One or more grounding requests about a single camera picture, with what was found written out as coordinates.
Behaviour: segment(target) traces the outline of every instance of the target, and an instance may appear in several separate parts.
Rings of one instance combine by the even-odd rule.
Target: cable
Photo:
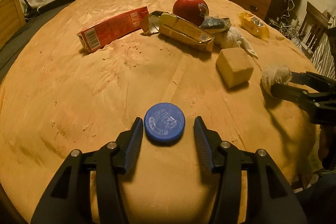
[[[298,39],[298,43],[294,44],[295,46],[300,45],[300,43],[303,41],[304,37],[306,36],[305,32],[301,32],[299,34],[299,30],[297,27],[294,27],[293,25],[290,24],[285,24],[283,22],[277,23],[273,19],[269,19],[270,25],[275,26],[275,28],[287,39],[293,40]]]
[[[288,18],[290,17],[289,12],[292,11],[295,8],[295,4],[294,4],[293,0],[286,0],[286,1],[288,1],[288,7],[287,7],[287,10],[286,10],[286,13],[282,15],[281,19],[287,19],[287,22],[288,22]]]

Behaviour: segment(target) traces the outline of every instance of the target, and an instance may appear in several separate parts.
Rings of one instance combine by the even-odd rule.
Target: barcode
[[[87,42],[90,45],[90,48],[92,50],[94,50],[95,48],[98,48],[100,46],[100,43],[98,41],[98,38],[97,38],[97,35],[95,33],[94,28],[86,31],[85,36],[86,36]]]
[[[251,17],[251,20],[258,26],[258,27],[262,27],[264,26],[264,24],[256,17]]]
[[[209,39],[209,36],[207,36],[205,33],[202,33],[202,35],[199,37],[200,40],[205,41]]]
[[[139,17],[138,12],[131,13],[130,16],[131,16],[133,27],[134,28],[139,27],[140,26],[140,17]]]

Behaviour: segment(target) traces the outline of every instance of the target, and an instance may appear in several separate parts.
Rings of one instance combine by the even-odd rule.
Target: red apple
[[[204,0],[177,0],[173,6],[173,14],[197,26],[209,15],[208,5]]]

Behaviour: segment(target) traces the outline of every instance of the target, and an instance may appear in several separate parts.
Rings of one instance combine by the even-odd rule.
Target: white tissue
[[[236,27],[231,26],[227,31],[215,33],[214,37],[215,43],[221,48],[241,47],[248,55],[258,59],[258,56],[250,43],[243,37]]]
[[[263,70],[261,83],[268,95],[272,96],[271,87],[275,83],[287,85],[292,79],[292,73],[287,66],[270,66]]]

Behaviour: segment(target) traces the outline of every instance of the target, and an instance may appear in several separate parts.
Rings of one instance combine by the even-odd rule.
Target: blue bottle cap
[[[145,132],[152,141],[169,144],[179,139],[185,126],[181,109],[170,103],[153,105],[144,118]]]

